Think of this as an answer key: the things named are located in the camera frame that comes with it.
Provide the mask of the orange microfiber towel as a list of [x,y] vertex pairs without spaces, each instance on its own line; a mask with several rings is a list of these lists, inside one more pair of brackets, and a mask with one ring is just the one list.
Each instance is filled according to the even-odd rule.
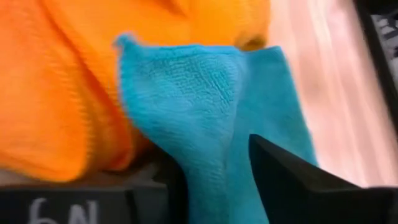
[[113,42],[265,46],[271,0],[0,0],[0,169],[68,182],[152,144],[127,121]]

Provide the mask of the black metal table frame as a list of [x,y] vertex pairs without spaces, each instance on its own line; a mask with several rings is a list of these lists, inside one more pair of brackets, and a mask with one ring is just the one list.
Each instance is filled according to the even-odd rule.
[[398,136],[398,0],[353,0]]

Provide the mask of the teal microfiber towel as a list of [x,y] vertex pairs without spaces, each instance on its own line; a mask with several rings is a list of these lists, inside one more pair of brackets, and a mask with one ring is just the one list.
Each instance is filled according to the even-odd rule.
[[117,39],[123,105],[133,125],[187,178],[189,224],[269,224],[249,161],[258,134],[315,163],[279,47],[146,47]]

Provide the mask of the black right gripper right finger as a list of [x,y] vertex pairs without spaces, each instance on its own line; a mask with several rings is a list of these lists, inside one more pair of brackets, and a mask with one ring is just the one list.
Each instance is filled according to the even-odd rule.
[[249,158],[269,224],[398,224],[398,187],[359,187],[257,134]]

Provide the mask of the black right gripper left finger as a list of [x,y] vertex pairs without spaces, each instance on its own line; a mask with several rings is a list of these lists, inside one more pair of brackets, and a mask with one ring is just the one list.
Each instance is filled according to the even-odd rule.
[[166,153],[145,153],[122,182],[0,187],[0,224],[188,224],[187,186]]

